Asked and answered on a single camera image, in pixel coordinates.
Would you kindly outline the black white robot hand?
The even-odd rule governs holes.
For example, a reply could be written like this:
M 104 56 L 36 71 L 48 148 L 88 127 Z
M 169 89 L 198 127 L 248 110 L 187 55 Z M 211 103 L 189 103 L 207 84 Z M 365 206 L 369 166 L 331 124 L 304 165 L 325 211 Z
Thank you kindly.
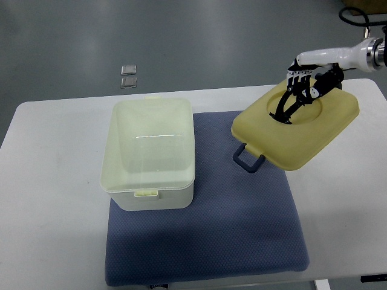
M 377 71 L 384 65 L 384 41 L 369 37 L 353 47 L 300 53 L 287 69 L 287 89 L 309 104 L 323 97 L 343 79 L 345 71 Z

